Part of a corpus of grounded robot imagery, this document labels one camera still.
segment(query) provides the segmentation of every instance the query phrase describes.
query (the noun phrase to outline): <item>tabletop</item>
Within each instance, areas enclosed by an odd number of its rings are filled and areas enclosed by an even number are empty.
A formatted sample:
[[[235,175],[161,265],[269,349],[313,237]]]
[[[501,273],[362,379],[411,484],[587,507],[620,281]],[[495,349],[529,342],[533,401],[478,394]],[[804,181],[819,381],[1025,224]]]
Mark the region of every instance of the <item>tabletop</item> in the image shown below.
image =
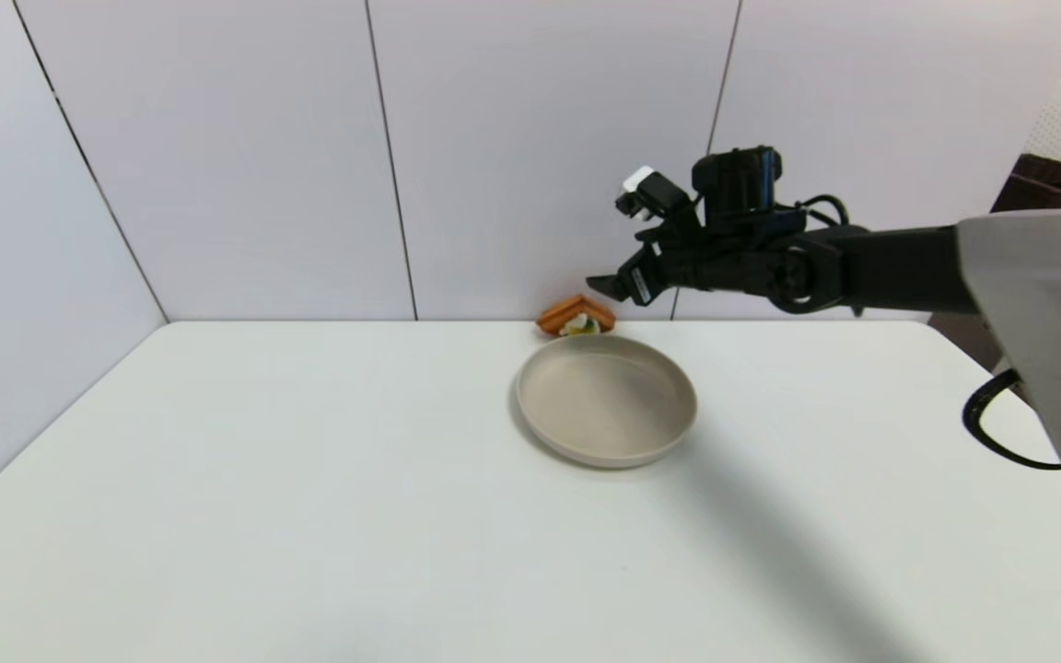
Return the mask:
[[[160,329],[0,474],[0,662],[1061,660],[1061,473],[939,334],[615,333],[699,399],[637,470],[527,433],[530,324]]]

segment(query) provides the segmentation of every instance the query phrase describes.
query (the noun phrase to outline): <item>black cable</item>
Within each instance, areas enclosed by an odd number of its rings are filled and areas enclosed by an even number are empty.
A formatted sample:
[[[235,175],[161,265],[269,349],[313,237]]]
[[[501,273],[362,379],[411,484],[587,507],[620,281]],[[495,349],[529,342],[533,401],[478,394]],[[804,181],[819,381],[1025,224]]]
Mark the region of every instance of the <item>black cable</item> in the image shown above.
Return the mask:
[[[989,407],[989,403],[993,402],[993,399],[997,398],[998,394],[1002,394],[1008,387],[1013,387],[1020,381],[1021,374],[1013,368],[1010,368],[1005,373],[995,374],[991,381],[981,385],[980,389],[973,391],[973,395],[969,396],[968,402],[964,403],[964,429],[968,429],[968,432],[973,437],[976,437],[978,442],[985,444],[987,449],[996,453],[997,456],[1007,457],[1009,460],[1026,467],[1032,467],[1034,470],[1061,470],[1061,465],[1058,465],[1058,463],[1030,460],[1028,457],[1019,456],[1019,454],[1011,452],[1011,450],[1003,448],[980,426],[980,416],[985,415],[985,408]]]
[[[822,193],[820,196],[813,196],[812,198],[808,198],[808,200],[805,200],[804,203],[797,203],[797,206],[812,207],[816,206],[817,203],[829,203],[829,205],[833,206],[834,210],[837,211],[837,223],[839,224],[839,226],[850,226],[850,212],[847,211],[846,205],[841,203],[841,198],[838,198],[836,196],[830,196],[829,193]],[[817,214],[814,214],[813,217],[819,219]]]
[[[807,211],[808,215],[812,215],[812,217],[816,219],[817,221],[820,221],[820,222],[824,223],[825,226],[836,227],[837,224],[838,224],[838,222],[834,221],[833,217],[830,217],[830,215],[828,215],[828,214],[820,213],[820,211],[817,211],[817,210],[814,210],[814,209],[810,209],[810,210],[805,210],[805,211]]]
[[[829,214],[814,210],[813,206],[816,206],[817,203],[829,203],[830,206],[833,206],[834,210],[837,211],[837,219],[831,217],[831,215]],[[797,200],[797,205],[795,206],[782,206],[778,203],[776,209],[779,210],[803,209],[805,210],[805,213],[808,213],[808,215],[812,215],[812,217],[816,219],[821,223],[824,223],[825,226],[830,227],[850,226],[850,213],[848,213],[846,206],[842,205],[841,200],[839,200],[835,196],[830,196],[829,193],[822,193],[820,196],[813,196],[812,198],[808,198],[808,200],[804,202]]]

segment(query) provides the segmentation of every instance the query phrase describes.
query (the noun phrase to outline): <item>beige plate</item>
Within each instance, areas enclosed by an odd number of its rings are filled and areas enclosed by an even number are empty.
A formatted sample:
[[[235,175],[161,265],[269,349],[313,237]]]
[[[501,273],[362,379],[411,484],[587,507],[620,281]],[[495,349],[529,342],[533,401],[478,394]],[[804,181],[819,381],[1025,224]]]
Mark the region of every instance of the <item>beige plate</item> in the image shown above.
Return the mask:
[[[596,467],[653,463],[695,422],[695,387],[677,364],[620,336],[564,336],[527,359],[519,408],[549,448]]]

